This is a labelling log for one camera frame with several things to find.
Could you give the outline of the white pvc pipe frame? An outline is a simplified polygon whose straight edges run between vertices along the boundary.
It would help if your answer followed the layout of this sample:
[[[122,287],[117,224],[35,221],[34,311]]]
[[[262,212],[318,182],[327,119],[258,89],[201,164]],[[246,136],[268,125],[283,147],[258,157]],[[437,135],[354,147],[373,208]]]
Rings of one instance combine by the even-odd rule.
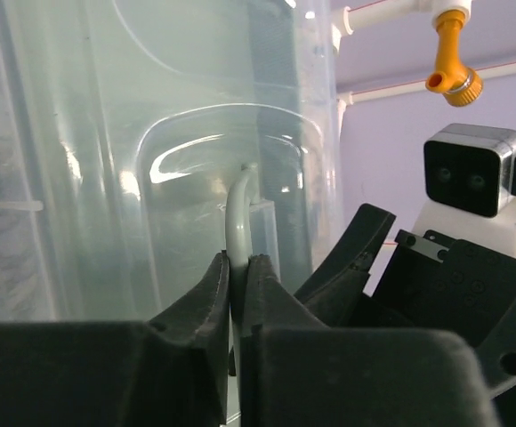
[[[355,30],[343,37],[336,58],[339,98],[359,103],[422,91],[437,47],[428,12]],[[459,55],[486,81],[516,75],[516,1],[473,2]]]

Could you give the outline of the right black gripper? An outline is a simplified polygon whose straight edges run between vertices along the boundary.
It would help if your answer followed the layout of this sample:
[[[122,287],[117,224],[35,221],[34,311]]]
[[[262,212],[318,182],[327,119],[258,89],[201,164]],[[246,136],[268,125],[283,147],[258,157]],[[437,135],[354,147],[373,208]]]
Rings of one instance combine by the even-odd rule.
[[[294,297],[330,327],[351,318],[352,326],[453,332],[473,347],[495,395],[516,386],[516,258],[432,231],[420,237],[402,230],[374,293],[362,295],[395,220],[361,205]]]

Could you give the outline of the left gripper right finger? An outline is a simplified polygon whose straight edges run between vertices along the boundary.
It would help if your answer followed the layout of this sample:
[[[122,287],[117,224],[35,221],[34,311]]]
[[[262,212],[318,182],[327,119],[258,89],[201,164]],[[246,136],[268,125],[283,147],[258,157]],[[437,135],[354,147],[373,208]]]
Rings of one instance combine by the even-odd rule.
[[[497,426],[473,350],[456,334],[324,326],[248,266],[238,345],[245,426]]]

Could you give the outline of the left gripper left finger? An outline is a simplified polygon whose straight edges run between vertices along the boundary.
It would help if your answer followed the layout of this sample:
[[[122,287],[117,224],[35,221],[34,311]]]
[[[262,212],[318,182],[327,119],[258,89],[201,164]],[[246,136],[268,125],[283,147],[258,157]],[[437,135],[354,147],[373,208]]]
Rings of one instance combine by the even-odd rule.
[[[202,279],[148,321],[0,323],[0,426],[219,426],[229,279]]]

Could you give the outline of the green tool box clear lid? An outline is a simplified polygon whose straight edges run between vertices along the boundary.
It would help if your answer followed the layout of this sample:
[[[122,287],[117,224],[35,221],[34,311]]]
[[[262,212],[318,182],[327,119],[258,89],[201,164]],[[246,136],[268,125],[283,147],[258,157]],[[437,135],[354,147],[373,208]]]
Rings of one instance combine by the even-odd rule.
[[[148,321],[342,229],[327,1],[0,1],[0,323]]]

